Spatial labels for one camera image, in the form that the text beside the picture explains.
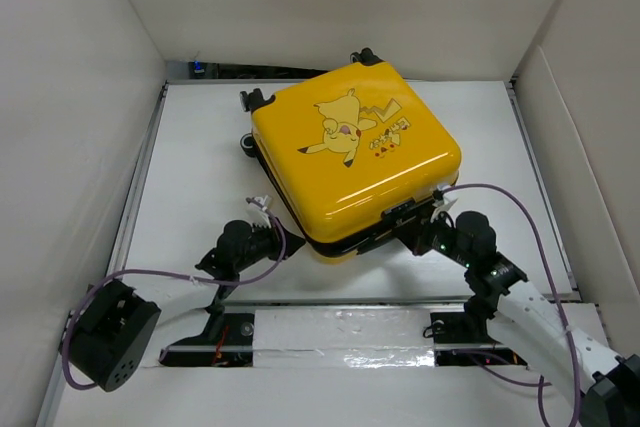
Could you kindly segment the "yellow Pikachu suitcase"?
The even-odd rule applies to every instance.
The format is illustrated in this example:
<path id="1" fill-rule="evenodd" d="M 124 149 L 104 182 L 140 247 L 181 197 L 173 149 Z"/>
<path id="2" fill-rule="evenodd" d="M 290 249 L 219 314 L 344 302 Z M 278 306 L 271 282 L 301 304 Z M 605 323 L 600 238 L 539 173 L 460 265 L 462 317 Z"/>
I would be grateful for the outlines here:
<path id="1" fill-rule="evenodd" d="M 461 149 L 422 98 L 370 48 L 348 65 L 265 96 L 240 94 L 258 158 L 320 256 L 364 253 L 459 177 Z"/>

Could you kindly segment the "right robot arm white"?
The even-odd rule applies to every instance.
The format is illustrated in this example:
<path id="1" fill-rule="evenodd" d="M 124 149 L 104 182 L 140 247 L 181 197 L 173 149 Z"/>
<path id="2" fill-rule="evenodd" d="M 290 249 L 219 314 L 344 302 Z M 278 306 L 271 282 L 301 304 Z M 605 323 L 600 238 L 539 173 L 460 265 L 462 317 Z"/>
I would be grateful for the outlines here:
<path id="1" fill-rule="evenodd" d="M 583 426 L 639 423 L 639 358 L 623 357 L 569 325 L 558 303 L 548 301 L 526 274 L 501 254 L 486 216 L 467 211 L 450 221 L 418 218 L 400 230 L 416 256 L 436 251 L 465 269 L 472 296 L 454 322 L 437 335 L 500 343 L 577 402 Z"/>

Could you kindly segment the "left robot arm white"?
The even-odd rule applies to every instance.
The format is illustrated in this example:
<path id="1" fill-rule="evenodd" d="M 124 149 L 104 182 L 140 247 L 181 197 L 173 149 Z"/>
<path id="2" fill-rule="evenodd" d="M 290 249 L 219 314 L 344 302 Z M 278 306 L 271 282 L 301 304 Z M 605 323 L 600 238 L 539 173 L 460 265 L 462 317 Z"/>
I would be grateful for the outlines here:
<path id="1" fill-rule="evenodd" d="M 207 274 L 200 281 L 217 290 L 210 304 L 188 321 L 194 340 L 221 348 L 230 331 L 223 302 L 237 287 L 269 274 L 242 280 L 241 273 L 264 259 L 277 268 L 305 244 L 276 218 L 267 226 L 228 222 L 215 246 L 196 264 Z M 63 377 L 75 390 L 111 392 L 123 386 L 139 366 L 158 324 L 161 308 L 137 295 L 122 276 L 114 273 L 93 286 L 67 323 L 59 352 Z"/>

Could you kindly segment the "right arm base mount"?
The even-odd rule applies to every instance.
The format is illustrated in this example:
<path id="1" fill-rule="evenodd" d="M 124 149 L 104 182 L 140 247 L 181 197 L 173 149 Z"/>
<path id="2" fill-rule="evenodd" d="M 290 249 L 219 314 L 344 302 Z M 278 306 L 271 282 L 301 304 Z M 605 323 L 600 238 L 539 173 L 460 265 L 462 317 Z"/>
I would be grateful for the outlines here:
<path id="1" fill-rule="evenodd" d="M 527 362 L 476 327 L 464 312 L 432 312 L 422 336 L 433 342 L 435 363 L 440 367 L 516 365 Z"/>

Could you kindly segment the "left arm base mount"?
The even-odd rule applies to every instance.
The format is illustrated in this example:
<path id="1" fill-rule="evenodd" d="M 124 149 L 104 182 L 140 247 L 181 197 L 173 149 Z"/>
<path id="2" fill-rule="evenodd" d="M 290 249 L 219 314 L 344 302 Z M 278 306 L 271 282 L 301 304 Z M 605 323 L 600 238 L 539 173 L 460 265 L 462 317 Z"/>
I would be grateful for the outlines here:
<path id="1" fill-rule="evenodd" d="M 254 313 L 211 313 L 200 334 L 162 349 L 159 363 L 165 367 L 252 367 L 254 333 Z"/>

